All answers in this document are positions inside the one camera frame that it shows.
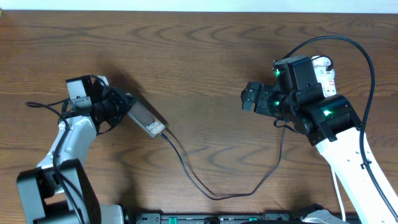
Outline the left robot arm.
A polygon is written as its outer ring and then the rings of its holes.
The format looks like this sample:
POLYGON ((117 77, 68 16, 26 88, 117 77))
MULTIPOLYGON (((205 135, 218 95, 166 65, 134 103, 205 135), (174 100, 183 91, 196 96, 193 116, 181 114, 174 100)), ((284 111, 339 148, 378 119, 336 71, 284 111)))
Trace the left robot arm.
POLYGON ((120 205, 102 205, 84 171, 103 122, 115 128, 136 99, 104 76, 66 81, 69 97, 57 111, 58 134, 36 168, 21 172, 17 189, 27 223, 127 223, 120 205))

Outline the white power strip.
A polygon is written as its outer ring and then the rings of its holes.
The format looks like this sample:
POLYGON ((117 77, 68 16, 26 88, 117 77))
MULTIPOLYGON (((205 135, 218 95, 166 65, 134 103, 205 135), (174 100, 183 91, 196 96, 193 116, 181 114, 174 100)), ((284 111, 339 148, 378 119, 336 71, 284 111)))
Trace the white power strip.
POLYGON ((328 71, 327 66, 323 65, 314 65, 313 68, 317 81, 322 84, 324 97, 336 95, 335 71, 333 69, 328 71))

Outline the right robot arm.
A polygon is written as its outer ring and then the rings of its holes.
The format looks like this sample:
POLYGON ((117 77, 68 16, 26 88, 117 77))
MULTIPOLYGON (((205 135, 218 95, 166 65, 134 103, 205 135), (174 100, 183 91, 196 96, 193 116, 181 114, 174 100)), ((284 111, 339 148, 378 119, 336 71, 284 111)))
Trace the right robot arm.
POLYGON ((243 110, 290 121, 329 163, 362 223, 397 223, 397 194, 369 147, 364 122, 335 88, 327 56, 298 55, 274 62, 276 83, 249 82, 243 110))

